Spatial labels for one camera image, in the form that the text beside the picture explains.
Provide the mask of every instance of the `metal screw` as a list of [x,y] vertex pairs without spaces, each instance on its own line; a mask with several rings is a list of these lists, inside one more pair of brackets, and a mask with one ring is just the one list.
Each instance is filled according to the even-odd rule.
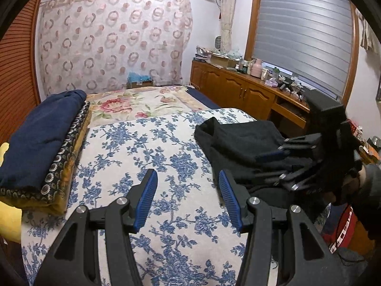
[[77,207],[76,211],[77,211],[77,213],[82,214],[82,213],[86,212],[86,207],[84,205],[80,205]]
[[297,206],[297,205],[291,205],[291,211],[293,211],[294,213],[300,213],[302,209]]
[[124,204],[126,204],[127,203],[127,198],[125,198],[125,197],[120,197],[120,198],[118,198],[117,199],[117,204],[119,204],[119,205],[124,205]]
[[250,202],[251,204],[253,204],[253,205],[257,205],[257,204],[260,203],[260,199],[257,198],[257,197],[251,197],[251,198],[249,199],[249,202]]

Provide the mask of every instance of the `folded patterned blanket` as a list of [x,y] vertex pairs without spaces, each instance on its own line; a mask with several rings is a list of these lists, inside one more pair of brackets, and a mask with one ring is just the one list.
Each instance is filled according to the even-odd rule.
[[85,102],[72,122],[58,153],[50,163],[40,191],[0,188],[0,201],[19,209],[34,209],[61,215],[66,211],[75,161],[91,121]]
[[82,90],[55,94],[37,106],[13,134],[0,167],[0,188],[39,193],[86,100]]

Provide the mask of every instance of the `sheer curtain with circle pattern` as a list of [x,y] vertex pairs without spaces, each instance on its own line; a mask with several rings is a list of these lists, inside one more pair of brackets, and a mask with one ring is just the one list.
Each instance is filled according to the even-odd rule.
[[124,89],[130,71],[154,85],[184,83],[189,0],[50,0],[41,4],[39,58],[47,96]]

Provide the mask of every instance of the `floral quilt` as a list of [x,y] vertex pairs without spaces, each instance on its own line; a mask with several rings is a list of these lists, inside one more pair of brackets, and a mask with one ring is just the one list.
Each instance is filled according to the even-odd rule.
[[139,87],[89,94],[89,128],[138,118],[209,109],[187,92],[186,86]]
[[[194,139],[196,125],[211,117],[220,123],[254,120],[237,109],[217,109],[90,128],[66,215],[23,213],[21,245],[29,283],[78,205],[106,206],[153,168],[159,182],[149,216],[140,232],[130,235],[143,285],[234,286],[247,235],[231,225],[209,161]],[[102,286],[110,286],[104,239],[100,231],[100,276]],[[269,285],[276,280],[277,263],[272,261]]]

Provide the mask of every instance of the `wooden wardrobe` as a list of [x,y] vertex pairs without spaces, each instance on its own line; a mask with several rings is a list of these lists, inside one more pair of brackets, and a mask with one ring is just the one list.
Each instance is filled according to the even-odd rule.
[[0,145],[40,103],[34,58],[40,1],[30,0],[0,41]]

